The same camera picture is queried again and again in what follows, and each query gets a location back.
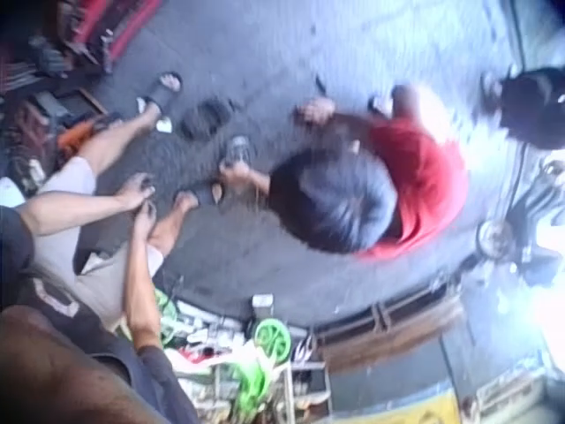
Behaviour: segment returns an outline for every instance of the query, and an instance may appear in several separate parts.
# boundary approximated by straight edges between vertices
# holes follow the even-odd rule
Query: slipper
[[[162,83],[161,78],[165,75],[172,75],[178,80],[180,88],[177,91],[165,86]],[[151,85],[148,94],[143,97],[143,100],[145,100],[146,103],[156,104],[161,111],[161,115],[165,115],[170,105],[182,93],[182,91],[183,79],[180,77],[180,75],[178,75],[178,73],[176,72],[163,72]]]
[[[212,186],[219,184],[222,187],[222,195],[220,199],[216,200],[212,193]],[[180,193],[192,193],[198,200],[198,206],[217,206],[223,200],[225,195],[225,187],[219,181],[203,181],[194,185],[189,185],[177,192],[175,201]]]
[[[231,167],[237,162],[251,164],[251,145],[249,139],[243,135],[238,135],[228,141],[222,159],[222,163],[227,167]]]

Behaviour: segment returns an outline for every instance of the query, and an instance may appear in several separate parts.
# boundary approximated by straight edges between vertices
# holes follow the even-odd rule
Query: black shirt
[[[0,305],[25,305],[41,312],[84,353],[122,377],[172,423],[199,422],[162,349],[135,352],[128,340],[109,333],[86,305],[58,289],[55,276],[35,270],[33,237],[18,212],[0,206]]]

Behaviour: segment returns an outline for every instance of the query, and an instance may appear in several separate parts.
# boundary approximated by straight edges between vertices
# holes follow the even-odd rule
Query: sandal
[[[247,137],[242,135],[238,135],[228,141],[222,159],[222,163],[227,167],[231,167],[237,162],[251,164],[251,145]]]
[[[214,193],[212,191],[212,187],[216,184],[220,185],[222,188],[222,195],[219,199],[214,198]],[[203,181],[200,183],[196,183],[194,185],[189,185],[186,188],[183,188],[177,192],[175,195],[175,201],[180,193],[192,193],[196,200],[198,200],[198,206],[217,206],[223,200],[223,196],[225,194],[225,188],[223,184],[219,181]]]
[[[165,75],[172,75],[178,80],[180,87],[177,91],[165,86],[162,83],[162,77],[164,77]],[[183,79],[180,77],[180,75],[178,75],[178,73],[176,72],[163,72],[151,85],[148,94],[143,97],[143,100],[145,101],[145,103],[156,104],[161,111],[161,115],[165,115],[170,105],[182,93],[182,91]]]

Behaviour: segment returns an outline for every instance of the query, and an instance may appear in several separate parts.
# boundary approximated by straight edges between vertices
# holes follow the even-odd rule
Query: red shirt
[[[445,229],[463,208],[469,183],[455,142],[437,144],[411,121],[376,125],[372,138],[398,192],[402,235],[384,238],[362,254],[391,259]]]

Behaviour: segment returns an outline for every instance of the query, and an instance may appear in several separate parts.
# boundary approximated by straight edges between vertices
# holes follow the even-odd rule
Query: black hair
[[[396,209],[387,167],[365,151],[310,148],[271,173],[268,206],[309,247],[336,254],[366,250]]]

